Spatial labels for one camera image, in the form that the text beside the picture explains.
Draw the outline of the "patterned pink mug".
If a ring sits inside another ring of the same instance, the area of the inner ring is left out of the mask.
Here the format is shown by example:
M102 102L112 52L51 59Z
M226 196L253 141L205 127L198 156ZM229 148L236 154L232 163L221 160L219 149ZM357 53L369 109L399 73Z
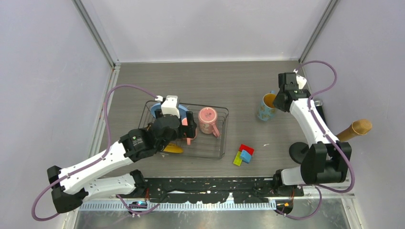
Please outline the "patterned pink mug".
M213 134L215 137L220 136L217 127L218 113L212 107L204 107L198 113L199 128L204 134Z

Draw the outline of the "blue butterfly mug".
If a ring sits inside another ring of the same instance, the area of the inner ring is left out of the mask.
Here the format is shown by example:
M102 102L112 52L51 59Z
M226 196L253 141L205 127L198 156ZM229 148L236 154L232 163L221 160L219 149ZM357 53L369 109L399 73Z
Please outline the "blue butterfly mug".
M256 115L262 121L269 121L274 118L277 109L274 107L273 102L276 98L276 92L271 91L262 97L260 105L257 109Z

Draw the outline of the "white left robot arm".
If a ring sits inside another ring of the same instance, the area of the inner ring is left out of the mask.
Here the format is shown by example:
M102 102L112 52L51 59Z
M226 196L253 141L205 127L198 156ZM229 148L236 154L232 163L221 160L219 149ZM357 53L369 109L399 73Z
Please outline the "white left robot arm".
M170 142L194 138L197 124L193 112L187 111L187 124L175 115L164 114L148 126L130 130L108 149L71 167L52 166L47 169L52 201L57 213L66 213L92 197L132 194L142 197L146 183L140 171L135 170L122 178L102 176L120 167L135 163L162 152Z

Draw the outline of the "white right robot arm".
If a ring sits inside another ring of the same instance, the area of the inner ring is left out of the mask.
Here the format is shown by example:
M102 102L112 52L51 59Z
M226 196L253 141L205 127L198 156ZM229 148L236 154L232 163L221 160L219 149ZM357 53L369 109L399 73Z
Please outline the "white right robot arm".
M301 127L306 143L295 142L289 148L290 157L298 167L279 169L273 176L273 191L286 195L292 186L342 183L352 173L352 147L332 134L315 108L310 92L298 83L296 73L278 75L279 92L275 108L294 116Z

